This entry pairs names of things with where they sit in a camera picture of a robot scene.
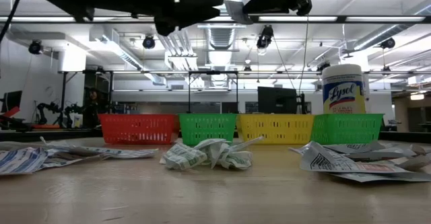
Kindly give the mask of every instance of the red basket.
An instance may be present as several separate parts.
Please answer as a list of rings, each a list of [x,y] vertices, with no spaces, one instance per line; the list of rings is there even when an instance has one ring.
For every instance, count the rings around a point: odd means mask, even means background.
[[[180,123],[173,114],[100,114],[108,144],[160,145],[178,138]]]

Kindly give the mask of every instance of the white lid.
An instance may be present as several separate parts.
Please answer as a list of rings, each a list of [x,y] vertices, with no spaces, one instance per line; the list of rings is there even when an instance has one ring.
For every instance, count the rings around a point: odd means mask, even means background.
[[[362,75],[361,66],[353,64],[330,66],[323,69],[322,78],[349,74]]]

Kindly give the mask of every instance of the camera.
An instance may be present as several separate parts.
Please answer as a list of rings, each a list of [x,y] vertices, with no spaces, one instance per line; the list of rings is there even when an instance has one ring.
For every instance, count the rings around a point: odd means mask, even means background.
[[[28,52],[34,55],[40,55],[43,53],[43,46],[41,40],[33,40],[33,42],[28,47]]]
[[[393,38],[390,38],[388,40],[385,40],[384,42],[380,43],[379,45],[383,49],[391,49],[395,47],[395,40]]]
[[[271,44],[271,38],[274,36],[274,30],[271,25],[265,25],[259,39],[257,40],[257,48],[265,49]]]
[[[142,46],[145,49],[153,49],[156,46],[156,42],[154,41],[154,37],[151,35],[145,36],[145,39],[143,40]]]

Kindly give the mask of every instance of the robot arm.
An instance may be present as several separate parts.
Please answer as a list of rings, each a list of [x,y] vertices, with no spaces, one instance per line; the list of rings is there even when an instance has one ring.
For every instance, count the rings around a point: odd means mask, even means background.
[[[71,113],[78,113],[82,114],[82,112],[86,110],[85,106],[78,106],[77,104],[72,104],[71,106],[66,107],[65,109],[65,115],[67,117],[67,128],[72,128],[72,118],[70,117]]]
[[[39,110],[40,120],[38,121],[38,124],[46,124],[48,120],[45,117],[44,109],[48,109],[53,113],[60,113],[61,110],[58,105],[56,105],[54,102],[51,102],[50,104],[40,103],[37,106],[37,109]]]

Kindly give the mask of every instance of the spotlight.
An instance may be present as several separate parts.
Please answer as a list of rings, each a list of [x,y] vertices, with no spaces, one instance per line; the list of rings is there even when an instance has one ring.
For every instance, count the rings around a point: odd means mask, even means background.
[[[265,49],[271,44],[271,38],[274,36],[274,31],[271,25],[265,25],[263,28],[262,34],[259,36],[257,40],[257,48]]]
[[[33,42],[28,47],[28,52],[34,55],[40,55],[43,53],[43,46],[41,40],[33,40]]]
[[[382,49],[386,49],[386,48],[394,48],[395,47],[395,40],[393,38],[390,38],[388,40],[385,40],[384,42],[379,44],[379,47],[381,47]]]
[[[382,72],[391,72],[391,68],[389,66],[384,66]],[[390,73],[383,73],[383,76],[390,75]]]
[[[156,46],[156,42],[154,41],[154,37],[152,35],[147,35],[143,40],[142,46],[145,49],[153,49]]]
[[[329,63],[329,62],[324,62],[324,63],[320,64],[320,65],[317,67],[317,71],[318,71],[318,72],[322,72],[322,71],[323,71],[323,69],[326,69],[327,67],[330,67],[330,66],[331,66],[331,63]]]

